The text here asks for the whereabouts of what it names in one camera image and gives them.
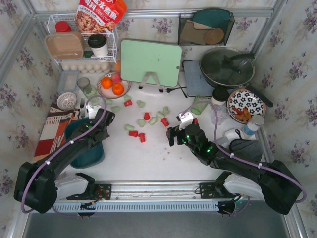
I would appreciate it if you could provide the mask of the teal plastic storage basket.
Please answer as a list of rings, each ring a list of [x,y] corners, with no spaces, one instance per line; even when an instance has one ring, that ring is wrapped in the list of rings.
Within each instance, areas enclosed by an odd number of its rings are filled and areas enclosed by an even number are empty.
[[[89,118],[83,118],[75,122],[70,123],[65,129],[65,138],[68,140],[72,133],[82,124],[89,121]],[[83,154],[78,156],[74,161],[70,163],[71,167],[75,169],[85,169],[94,166],[102,162],[105,158],[105,152],[103,144],[100,142],[95,147],[85,151]]]

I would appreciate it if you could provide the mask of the grey fluffy cloth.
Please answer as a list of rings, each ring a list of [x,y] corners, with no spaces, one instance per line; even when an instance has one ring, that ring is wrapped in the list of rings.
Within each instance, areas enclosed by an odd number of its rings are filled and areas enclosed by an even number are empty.
[[[229,151],[235,156],[249,162],[260,162],[263,156],[261,143],[258,140],[246,140],[241,136],[241,131],[235,129],[238,139],[233,139],[229,144]]]

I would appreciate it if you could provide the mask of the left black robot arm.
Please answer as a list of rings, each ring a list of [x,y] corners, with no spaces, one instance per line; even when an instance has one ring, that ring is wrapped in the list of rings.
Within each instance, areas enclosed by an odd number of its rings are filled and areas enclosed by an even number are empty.
[[[98,109],[96,116],[78,126],[66,143],[43,159],[20,166],[13,197],[20,202],[22,213],[45,213],[53,207],[58,196],[57,177],[78,156],[109,137],[107,127],[114,118],[115,113]]]

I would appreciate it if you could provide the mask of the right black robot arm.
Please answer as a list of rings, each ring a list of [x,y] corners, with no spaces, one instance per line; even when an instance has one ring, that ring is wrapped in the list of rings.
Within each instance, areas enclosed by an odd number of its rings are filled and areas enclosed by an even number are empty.
[[[223,170],[217,180],[229,193],[258,197],[280,214],[287,215],[304,192],[282,161],[261,161],[263,151],[257,140],[234,139],[226,149],[209,141],[197,123],[185,129],[169,127],[166,136],[170,146],[185,145],[204,165]]]

